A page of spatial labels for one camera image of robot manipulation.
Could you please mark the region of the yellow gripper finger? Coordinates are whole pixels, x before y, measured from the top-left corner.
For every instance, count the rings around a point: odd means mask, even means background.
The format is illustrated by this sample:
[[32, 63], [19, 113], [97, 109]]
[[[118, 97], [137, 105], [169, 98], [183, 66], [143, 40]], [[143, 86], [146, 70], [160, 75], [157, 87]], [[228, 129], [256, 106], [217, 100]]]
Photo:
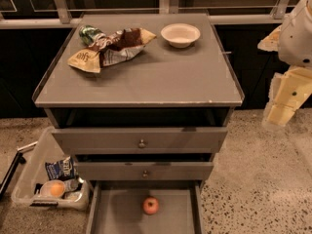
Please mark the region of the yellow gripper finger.
[[269, 101], [263, 111], [262, 125], [265, 127], [285, 127], [293, 116], [294, 111], [291, 108]]
[[262, 51], [277, 52], [279, 48], [280, 32], [281, 26], [277, 26], [257, 44], [257, 47]]

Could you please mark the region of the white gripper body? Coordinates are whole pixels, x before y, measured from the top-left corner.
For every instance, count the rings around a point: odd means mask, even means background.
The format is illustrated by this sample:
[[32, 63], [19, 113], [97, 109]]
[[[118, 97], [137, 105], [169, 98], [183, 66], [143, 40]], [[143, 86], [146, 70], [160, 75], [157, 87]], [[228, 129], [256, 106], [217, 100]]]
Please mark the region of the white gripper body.
[[276, 105], [298, 109], [312, 95], [312, 69], [291, 66], [284, 74], [275, 73], [269, 100]]

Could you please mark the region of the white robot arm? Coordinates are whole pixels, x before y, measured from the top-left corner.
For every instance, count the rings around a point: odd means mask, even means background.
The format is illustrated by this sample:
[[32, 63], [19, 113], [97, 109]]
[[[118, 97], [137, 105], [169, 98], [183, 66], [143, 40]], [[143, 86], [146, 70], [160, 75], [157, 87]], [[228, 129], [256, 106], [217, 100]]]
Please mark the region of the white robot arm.
[[279, 60], [290, 66], [284, 74], [274, 74], [263, 112], [262, 126], [277, 130], [312, 95], [312, 0], [300, 0], [257, 47], [277, 52]]

